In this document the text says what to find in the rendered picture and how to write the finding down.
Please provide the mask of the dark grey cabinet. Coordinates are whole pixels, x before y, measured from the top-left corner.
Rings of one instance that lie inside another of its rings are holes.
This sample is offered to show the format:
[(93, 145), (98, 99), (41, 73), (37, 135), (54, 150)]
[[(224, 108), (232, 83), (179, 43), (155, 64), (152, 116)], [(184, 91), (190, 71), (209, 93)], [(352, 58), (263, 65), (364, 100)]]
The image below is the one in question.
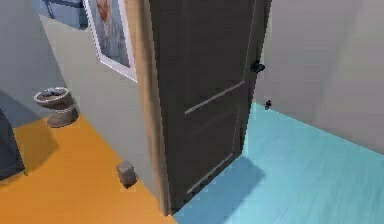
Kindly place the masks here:
[(20, 172), (26, 172), (13, 128), (0, 109), (0, 181)]

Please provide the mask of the dark brown room door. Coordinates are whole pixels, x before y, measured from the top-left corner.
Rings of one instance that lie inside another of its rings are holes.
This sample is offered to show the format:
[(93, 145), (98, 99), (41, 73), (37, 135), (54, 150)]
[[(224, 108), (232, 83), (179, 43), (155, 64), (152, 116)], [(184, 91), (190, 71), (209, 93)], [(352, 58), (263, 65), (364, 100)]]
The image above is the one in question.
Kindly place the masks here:
[(271, 3), (149, 0), (172, 213), (242, 153)]

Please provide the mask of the blue wall cabinet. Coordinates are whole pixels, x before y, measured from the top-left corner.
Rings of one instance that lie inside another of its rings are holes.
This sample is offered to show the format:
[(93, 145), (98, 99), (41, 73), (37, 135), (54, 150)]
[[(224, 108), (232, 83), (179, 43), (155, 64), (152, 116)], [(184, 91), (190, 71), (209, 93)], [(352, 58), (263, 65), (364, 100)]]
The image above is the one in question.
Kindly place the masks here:
[(30, 3), (37, 14), (79, 30), (88, 27), (83, 0), (30, 0)]

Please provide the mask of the white framed wall picture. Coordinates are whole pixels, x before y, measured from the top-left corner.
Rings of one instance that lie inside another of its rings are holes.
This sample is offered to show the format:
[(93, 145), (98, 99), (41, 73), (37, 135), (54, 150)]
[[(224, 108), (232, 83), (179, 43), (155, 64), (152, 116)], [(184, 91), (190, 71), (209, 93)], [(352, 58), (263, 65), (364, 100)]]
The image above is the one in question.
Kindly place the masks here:
[(137, 82), (124, 0), (84, 0), (84, 6), (98, 60)]

